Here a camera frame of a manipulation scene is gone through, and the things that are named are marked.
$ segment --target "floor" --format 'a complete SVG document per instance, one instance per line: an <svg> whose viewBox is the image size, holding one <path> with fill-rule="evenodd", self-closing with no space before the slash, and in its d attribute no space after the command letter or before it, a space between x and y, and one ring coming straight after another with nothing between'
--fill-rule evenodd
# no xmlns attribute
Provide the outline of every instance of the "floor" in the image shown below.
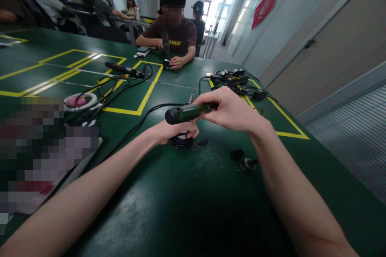
<svg viewBox="0 0 386 257"><path fill-rule="evenodd" d="M200 57L203 56L204 50L205 50L205 46L203 46L200 50ZM216 42L216 45L214 46L212 57L210 59L234 63L234 64L239 64L236 61L234 61L232 56L230 56L230 54L225 49L225 46L220 45L220 43L218 41Z"/></svg>

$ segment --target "small component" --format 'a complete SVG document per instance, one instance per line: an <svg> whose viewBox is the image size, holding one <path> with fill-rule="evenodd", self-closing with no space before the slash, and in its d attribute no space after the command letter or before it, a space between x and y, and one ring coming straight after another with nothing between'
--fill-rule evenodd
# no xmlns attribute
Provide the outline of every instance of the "small component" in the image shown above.
<svg viewBox="0 0 386 257"><path fill-rule="evenodd" d="M243 171L253 171L256 169L256 164L258 163L258 159L249 159L245 158L244 160L240 160L240 167Z"/></svg>
<svg viewBox="0 0 386 257"><path fill-rule="evenodd" d="M256 92L253 92L253 99L265 99L268 96L268 92L261 90L260 88L257 88Z"/></svg>
<svg viewBox="0 0 386 257"><path fill-rule="evenodd" d="M234 161L239 161L244 155L244 151L242 149L237 149L235 151L230 152L230 157Z"/></svg>

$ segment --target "red poster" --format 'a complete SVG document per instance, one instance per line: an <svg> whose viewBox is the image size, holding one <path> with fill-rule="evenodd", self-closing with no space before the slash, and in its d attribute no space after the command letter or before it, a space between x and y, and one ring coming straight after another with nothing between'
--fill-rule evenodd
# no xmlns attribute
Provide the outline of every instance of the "red poster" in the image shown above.
<svg viewBox="0 0 386 257"><path fill-rule="evenodd" d="M276 0L262 0L256 7L255 15L253 17L252 29L254 29L275 7Z"/></svg>

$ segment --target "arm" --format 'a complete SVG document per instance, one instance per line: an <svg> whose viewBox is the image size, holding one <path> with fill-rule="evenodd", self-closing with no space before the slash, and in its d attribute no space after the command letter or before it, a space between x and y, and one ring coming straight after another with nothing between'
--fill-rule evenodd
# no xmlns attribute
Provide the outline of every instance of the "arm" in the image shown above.
<svg viewBox="0 0 386 257"><path fill-rule="evenodd" d="M111 13L112 13L112 15L119 17L119 18L122 18L122 19L135 20L135 18L136 18L135 16L127 16L117 9L114 9Z"/></svg>
<svg viewBox="0 0 386 257"><path fill-rule="evenodd" d="M219 103L203 119L246 131L256 150L269 197L300 256L358 256L322 197L288 153L271 123L227 87L194 104Z"/></svg>
<svg viewBox="0 0 386 257"><path fill-rule="evenodd" d="M169 65L172 67L172 70L181 69L185 64L191 61L196 55L196 46L188 47L188 53L184 57L174 56Z"/></svg>
<svg viewBox="0 0 386 257"><path fill-rule="evenodd" d="M15 23L17 15L7 10L0 10L0 23Z"/></svg>
<svg viewBox="0 0 386 257"><path fill-rule="evenodd" d="M162 121L45 203L0 248L0 256L61 256L101 212L139 161L156 145L188 130L195 122L169 125Z"/></svg>

